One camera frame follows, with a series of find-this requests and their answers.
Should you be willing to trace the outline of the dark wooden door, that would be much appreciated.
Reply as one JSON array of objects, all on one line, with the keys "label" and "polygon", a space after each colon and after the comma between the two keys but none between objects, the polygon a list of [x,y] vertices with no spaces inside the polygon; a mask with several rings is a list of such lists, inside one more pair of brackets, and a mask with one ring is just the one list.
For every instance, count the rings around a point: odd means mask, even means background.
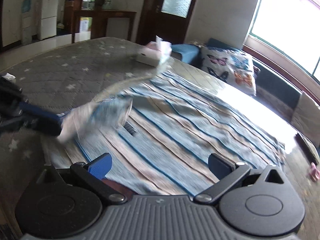
[{"label": "dark wooden door", "polygon": [[136,42],[145,45],[156,36],[172,44],[184,42],[196,0],[144,0]]}]

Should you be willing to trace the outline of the dark wooden side table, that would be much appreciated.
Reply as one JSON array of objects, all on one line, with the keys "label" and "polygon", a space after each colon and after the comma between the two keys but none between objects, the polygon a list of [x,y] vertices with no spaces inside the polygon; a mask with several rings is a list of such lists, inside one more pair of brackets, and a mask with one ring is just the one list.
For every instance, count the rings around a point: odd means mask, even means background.
[{"label": "dark wooden side table", "polygon": [[92,18],[91,39],[106,37],[109,18],[128,18],[129,29],[126,39],[130,41],[132,38],[136,12],[125,10],[73,10],[71,23],[72,43],[75,43],[75,31],[77,30],[77,26],[80,25],[81,17]]}]

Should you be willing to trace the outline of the white refrigerator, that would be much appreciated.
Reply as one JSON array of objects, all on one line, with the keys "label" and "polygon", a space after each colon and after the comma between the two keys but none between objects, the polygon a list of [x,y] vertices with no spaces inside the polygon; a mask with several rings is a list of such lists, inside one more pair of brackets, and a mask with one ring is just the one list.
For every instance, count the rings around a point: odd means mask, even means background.
[{"label": "white refrigerator", "polygon": [[59,0],[39,0],[39,27],[37,37],[45,40],[56,36]]}]

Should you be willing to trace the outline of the butterfly print pillow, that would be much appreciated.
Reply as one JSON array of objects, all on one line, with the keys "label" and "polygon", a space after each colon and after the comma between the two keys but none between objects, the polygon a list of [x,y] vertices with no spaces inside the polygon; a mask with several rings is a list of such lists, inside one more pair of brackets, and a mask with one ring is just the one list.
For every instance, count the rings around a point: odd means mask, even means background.
[{"label": "butterfly print pillow", "polygon": [[256,96],[252,56],[229,49],[201,48],[201,69],[249,96]]}]

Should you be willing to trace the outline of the blue bench sofa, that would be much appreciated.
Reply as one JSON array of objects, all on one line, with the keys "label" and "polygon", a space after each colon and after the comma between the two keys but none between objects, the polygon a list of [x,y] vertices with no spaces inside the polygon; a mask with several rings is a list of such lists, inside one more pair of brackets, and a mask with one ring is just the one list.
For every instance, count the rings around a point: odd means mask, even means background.
[{"label": "blue bench sofa", "polygon": [[319,102],[251,54],[210,38],[174,44],[172,55],[255,97],[319,147]]}]

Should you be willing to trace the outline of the blue striped garment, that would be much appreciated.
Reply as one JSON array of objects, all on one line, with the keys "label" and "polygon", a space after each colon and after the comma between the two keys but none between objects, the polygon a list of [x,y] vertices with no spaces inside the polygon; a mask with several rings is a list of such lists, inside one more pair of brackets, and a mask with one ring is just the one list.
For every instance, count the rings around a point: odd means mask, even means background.
[{"label": "blue striped garment", "polygon": [[172,72],[60,116],[60,136],[41,139],[47,163],[68,168],[109,153],[106,179],[138,194],[197,195],[218,182],[212,153],[252,168],[284,162],[281,142]]}]

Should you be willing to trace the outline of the black remote control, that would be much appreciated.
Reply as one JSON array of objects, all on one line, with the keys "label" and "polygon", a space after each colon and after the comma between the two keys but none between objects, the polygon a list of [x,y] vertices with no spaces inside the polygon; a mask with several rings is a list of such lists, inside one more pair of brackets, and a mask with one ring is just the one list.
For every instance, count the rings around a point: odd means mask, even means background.
[{"label": "black remote control", "polygon": [[309,163],[314,163],[317,166],[319,164],[319,155],[317,152],[317,148],[315,148],[313,143],[300,133],[297,133],[295,135],[295,140],[300,146]]}]

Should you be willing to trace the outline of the water dispenser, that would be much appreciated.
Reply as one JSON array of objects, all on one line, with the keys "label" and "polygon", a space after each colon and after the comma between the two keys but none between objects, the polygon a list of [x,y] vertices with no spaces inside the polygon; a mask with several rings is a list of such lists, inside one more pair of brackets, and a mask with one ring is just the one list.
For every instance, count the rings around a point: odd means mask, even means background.
[{"label": "water dispenser", "polygon": [[21,42],[27,45],[31,41],[31,0],[24,0],[21,6]]}]

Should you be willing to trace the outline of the window with green frame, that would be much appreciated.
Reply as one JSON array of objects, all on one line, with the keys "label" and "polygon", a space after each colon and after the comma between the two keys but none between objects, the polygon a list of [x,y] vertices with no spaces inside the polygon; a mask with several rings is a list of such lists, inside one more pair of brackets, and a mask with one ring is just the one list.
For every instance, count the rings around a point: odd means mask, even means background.
[{"label": "window with green frame", "polygon": [[319,0],[260,0],[250,34],[319,80]]}]

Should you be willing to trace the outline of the grey quilted star table cover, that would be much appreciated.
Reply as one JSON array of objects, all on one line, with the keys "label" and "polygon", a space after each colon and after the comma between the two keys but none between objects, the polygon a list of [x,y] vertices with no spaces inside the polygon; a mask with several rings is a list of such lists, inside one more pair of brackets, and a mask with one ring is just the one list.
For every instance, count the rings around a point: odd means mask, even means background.
[{"label": "grey quilted star table cover", "polygon": [[[62,113],[154,75],[156,68],[135,60],[138,48],[133,42],[107,37],[36,53],[33,57],[18,49],[12,52],[18,64],[1,67],[1,71],[16,77],[32,103]],[[319,184],[307,177],[309,163],[295,140],[295,129],[254,98],[189,64],[170,59],[167,68],[209,90],[285,144],[284,170],[306,209],[299,237],[319,239]],[[14,216],[15,205],[43,164],[39,134],[22,129],[1,135],[1,221],[8,224],[15,238],[21,235]]]}]

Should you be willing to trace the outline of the white tissue box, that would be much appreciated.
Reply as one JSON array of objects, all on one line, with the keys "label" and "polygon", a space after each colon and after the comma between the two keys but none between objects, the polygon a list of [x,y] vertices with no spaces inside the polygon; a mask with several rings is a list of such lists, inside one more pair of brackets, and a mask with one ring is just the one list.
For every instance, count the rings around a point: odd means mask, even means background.
[{"label": "white tissue box", "polygon": [[156,36],[155,41],[151,41],[140,48],[136,56],[136,61],[152,67],[157,67],[168,60],[171,52],[171,43]]}]

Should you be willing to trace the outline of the pink small cloth item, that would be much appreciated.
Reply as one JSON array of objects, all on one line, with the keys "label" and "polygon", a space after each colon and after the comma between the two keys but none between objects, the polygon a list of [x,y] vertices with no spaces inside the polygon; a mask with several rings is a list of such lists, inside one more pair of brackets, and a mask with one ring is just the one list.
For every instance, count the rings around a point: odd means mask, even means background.
[{"label": "pink small cloth item", "polygon": [[311,163],[310,165],[309,176],[313,181],[319,181],[320,179],[320,171],[315,163]]}]

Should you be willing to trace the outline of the grey square cushion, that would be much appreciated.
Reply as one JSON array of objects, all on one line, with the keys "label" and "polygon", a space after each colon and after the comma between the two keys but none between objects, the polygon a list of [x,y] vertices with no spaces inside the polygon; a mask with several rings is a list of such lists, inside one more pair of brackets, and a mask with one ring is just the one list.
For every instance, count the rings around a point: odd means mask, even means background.
[{"label": "grey square cushion", "polygon": [[315,147],[319,147],[319,122],[319,105],[303,92],[293,111],[291,125],[307,137]]}]

